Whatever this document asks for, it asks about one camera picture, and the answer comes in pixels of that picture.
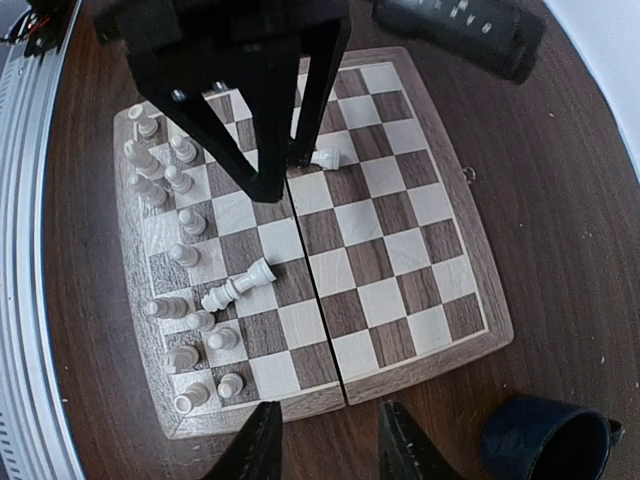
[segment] white chess piece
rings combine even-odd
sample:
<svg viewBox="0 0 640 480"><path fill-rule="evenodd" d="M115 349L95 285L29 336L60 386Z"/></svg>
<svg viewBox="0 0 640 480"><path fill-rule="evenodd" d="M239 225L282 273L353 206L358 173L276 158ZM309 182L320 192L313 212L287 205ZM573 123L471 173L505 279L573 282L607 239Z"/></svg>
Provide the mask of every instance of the white chess piece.
<svg viewBox="0 0 640 480"><path fill-rule="evenodd" d="M167 192L160 186L153 183L139 173L129 176L129 187L142 198L142 201L160 207L167 200Z"/></svg>
<svg viewBox="0 0 640 480"><path fill-rule="evenodd" d="M244 387L244 380L237 373L227 373L220 379L218 395L222 398L231 398L238 395Z"/></svg>
<svg viewBox="0 0 640 480"><path fill-rule="evenodd" d="M319 165L325 170L338 170L340 168L340 150L336 147L330 147L313 152L311 163Z"/></svg>
<svg viewBox="0 0 640 480"><path fill-rule="evenodd" d="M171 165L164 171L164 178L171 184L171 188L176 193L184 195L193 187L193 178L178 170L178 167Z"/></svg>
<svg viewBox="0 0 640 480"><path fill-rule="evenodd" d="M193 159L196 158L196 155L198 154L193 143L182 135L174 135L171 137L169 139L169 145L171 145L173 151L176 152L177 159L182 163L193 162Z"/></svg>
<svg viewBox="0 0 640 480"><path fill-rule="evenodd" d="M169 256L178 265L186 268L195 267L200 259L200 253L194 247L176 243L169 249Z"/></svg>
<svg viewBox="0 0 640 480"><path fill-rule="evenodd" d="M191 330L207 332L216 326L216 319L209 312L199 310L187 317L187 325Z"/></svg>
<svg viewBox="0 0 640 480"><path fill-rule="evenodd" d="M134 105L128 112L129 120L135 122L138 127L138 133L147 138L158 131L158 121L151 118L144 111L142 105Z"/></svg>
<svg viewBox="0 0 640 480"><path fill-rule="evenodd" d="M189 235L202 235L207 228L207 221L204 217L188 208L180 211L178 223Z"/></svg>
<svg viewBox="0 0 640 480"><path fill-rule="evenodd" d="M235 280L228 279L221 287L213 287L209 295L202 299L202 306L209 312L217 312L227 308L230 302L240 298L240 295L250 288L268 285L276 279L264 258L256 260L246 273Z"/></svg>
<svg viewBox="0 0 640 480"><path fill-rule="evenodd" d="M211 350L231 350L238 343L238 335L229 327L216 330L208 339Z"/></svg>
<svg viewBox="0 0 640 480"><path fill-rule="evenodd" d="M164 371L170 375L182 373L192 368L199 359L198 351L191 345L175 347L164 356Z"/></svg>
<svg viewBox="0 0 640 480"><path fill-rule="evenodd" d="M156 318L183 318L189 304L181 297L154 298L144 306L144 313Z"/></svg>
<svg viewBox="0 0 640 480"><path fill-rule="evenodd" d="M186 415L207 400L209 400L209 390L202 383L196 382L175 398L173 406L180 415Z"/></svg>
<svg viewBox="0 0 640 480"><path fill-rule="evenodd" d="M135 140L128 140L124 144L124 156L145 177L153 175L160 168L160 162L149 153L149 150Z"/></svg>

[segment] wooden table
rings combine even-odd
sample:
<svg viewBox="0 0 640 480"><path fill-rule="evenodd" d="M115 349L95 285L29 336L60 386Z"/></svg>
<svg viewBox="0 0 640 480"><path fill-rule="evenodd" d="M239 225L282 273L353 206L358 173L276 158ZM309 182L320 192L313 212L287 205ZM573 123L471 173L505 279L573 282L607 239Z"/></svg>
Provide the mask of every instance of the wooden table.
<svg viewBox="0 0 640 480"><path fill-rule="evenodd" d="M501 82L429 45L377 30L352 2L350 49L404 44L463 165L502 276L516 339L471 365L390 398L449 461L487 478L479 434L515 392L602 409L628 426L609 478L640 470L640 188L595 82L544 6L549 31L533 77ZM126 297L112 118L140 100L121 45L100 48L86 12L66 61L48 166L49 321L67 415L92 479L195 479L229 437L166 440ZM284 428L285 478L374 478L377 403Z"/></svg>

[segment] fallen chess piece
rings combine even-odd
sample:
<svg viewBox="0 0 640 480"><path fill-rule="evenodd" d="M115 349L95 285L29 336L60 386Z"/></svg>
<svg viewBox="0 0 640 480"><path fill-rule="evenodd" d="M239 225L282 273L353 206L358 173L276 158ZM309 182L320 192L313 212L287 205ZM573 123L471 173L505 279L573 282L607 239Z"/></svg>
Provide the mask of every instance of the fallen chess piece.
<svg viewBox="0 0 640 480"><path fill-rule="evenodd" d="M189 304L181 297L154 298L144 307L144 313L156 318L182 318L189 311Z"/></svg>
<svg viewBox="0 0 640 480"><path fill-rule="evenodd" d="M202 235L207 228L204 217L188 208L178 214L178 223L189 235Z"/></svg>
<svg viewBox="0 0 640 480"><path fill-rule="evenodd" d="M195 407L209 400L209 390L202 383L192 383L173 401L173 406L180 415L186 415Z"/></svg>
<svg viewBox="0 0 640 480"><path fill-rule="evenodd" d="M149 117L142 105L134 105L127 112L129 120L136 124L138 133L147 138L158 131L158 121Z"/></svg>
<svg viewBox="0 0 640 480"><path fill-rule="evenodd" d="M238 395L244 387L244 380L237 373L227 373L220 379L218 395L222 398L231 398Z"/></svg>
<svg viewBox="0 0 640 480"><path fill-rule="evenodd" d="M211 350L231 350L238 343L238 335L229 327L223 327L214 332L207 340Z"/></svg>
<svg viewBox="0 0 640 480"><path fill-rule="evenodd" d="M240 295L250 288L268 285L276 279L264 258L256 260L244 273L235 280L228 279L221 287L213 287L209 295L202 299L202 306L209 312L217 312L227 308L230 302L238 300Z"/></svg>
<svg viewBox="0 0 640 480"><path fill-rule="evenodd" d="M176 243L169 249L169 257L182 267L193 268L200 260L200 253L194 247Z"/></svg>
<svg viewBox="0 0 640 480"><path fill-rule="evenodd" d="M338 170L340 168L340 150L331 147L313 152L311 163L319 165L325 170Z"/></svg>
<svg viewBox="0 0 640 480"><path fill-rule="evenodd" d="M131 165L140 170L145 177L156 173L160 168L160 162L144 148L141 143L129 140L124 144L124 156Z"/></svg>
<svg viewBox="0 0 640 480"><path fill-rule="evenodd" d="M174 152L176 152L176 158L182 163L190 163L196 158L198 151L193 143L182 135L174 135L169 139L169 145Z"/></svg>
<svg viewBox="0 0 640 480"><path fill-rule="evenodd" d="M173 165L164 171L164 178L171 184L173 191L180 195L184 195L193 187L193 178Z"/></svg>
<svg viewBox="0 0 640 480"><path fill-rule="evenodd" d="M136 192L142 201L149 205L161 207L167 200L167 192L160 185L156 185L139 173L129 176L128 183L131 190Z"/></svg>
<svg viewBox="0 0 640 480"><path fill-rule="evenodd" d="M193 368L198 360L200 360L200 355L191 345L175 347L164 356L164 371L170 375L176 375Z"/></svg>
<svg viewBox="0 0 640 480"><path fill-rule="evenodd" d="M209 312L199 310L187 317L187 325L191 330L208 332L216 326L216 319Z"/></svg>

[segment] dark blue mug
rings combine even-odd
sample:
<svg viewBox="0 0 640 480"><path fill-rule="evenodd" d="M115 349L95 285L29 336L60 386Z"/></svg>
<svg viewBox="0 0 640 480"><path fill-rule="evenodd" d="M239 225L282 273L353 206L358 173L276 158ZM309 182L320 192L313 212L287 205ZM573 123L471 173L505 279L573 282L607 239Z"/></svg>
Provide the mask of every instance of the dark blue mug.
<svg viewBox="0 0 640 480"><path fill-rule="evenodd" d="M496 480L597 480L623 434L597 410L516 397L485 426L482 459Z"/></svg>

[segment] wooden chessboard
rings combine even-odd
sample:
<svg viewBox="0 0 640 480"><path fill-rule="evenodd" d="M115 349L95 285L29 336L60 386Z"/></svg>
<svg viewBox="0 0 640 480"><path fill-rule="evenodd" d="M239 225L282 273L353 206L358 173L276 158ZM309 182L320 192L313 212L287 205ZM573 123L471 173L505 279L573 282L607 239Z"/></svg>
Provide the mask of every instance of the wooden chessboard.
<svg viewBox="0 0 640 480"><path fill-rule="evenodd" d="M295 131L308 65L301 64ZM251 112L237 91L207 98L240 149L257 161ZM291 170L283 200L256 204L208 152L179 162L168 145L182 130L149 103L158 132L139 138L123 111L115 117L118 214L129 301L149 388L169 438L237 431L262 400L282 402L285 421L397 391L509 343L513 331L478 212L439 116L409 55L400 48L345 55L317 148L337 147L338 171ZM135 138L162 164L195 180L159 208L126 188L135 169L123 145ZM207 219L185 234L177 215ZM174 243L194 246L195 268L172 262ZM184 319L147 318L151 298L181 296L192 310L213 286L264 256L276 282L249 291L215 314L242 338L210 351L210 333ZM164 353L193 345L200 361L180 375ZM243 392L217 396L222 375L239 373ZM212 395L182 417L173 399L194 381Z"/></svg>

